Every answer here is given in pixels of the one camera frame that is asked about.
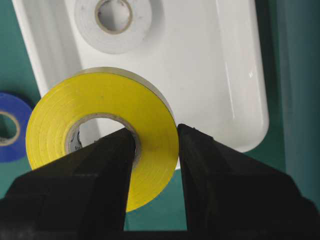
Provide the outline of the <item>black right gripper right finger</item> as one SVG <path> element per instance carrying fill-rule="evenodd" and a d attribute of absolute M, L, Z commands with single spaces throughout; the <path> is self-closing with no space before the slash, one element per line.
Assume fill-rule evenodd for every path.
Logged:
<path fill-rule="evenodd" d="M 177 127 L 187 230 L 208 240 L 317 240 L 320 214 L 286 173 Z"/>

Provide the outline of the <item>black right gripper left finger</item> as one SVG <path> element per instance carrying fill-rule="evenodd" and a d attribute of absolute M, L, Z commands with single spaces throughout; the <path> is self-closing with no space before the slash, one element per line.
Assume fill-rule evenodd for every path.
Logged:
<path fill-rule="evenodd" d="M 125 128 L 18 176 L 0 201 L 3 240 L 107 240 L 123 232 L 135 140 Z"/>

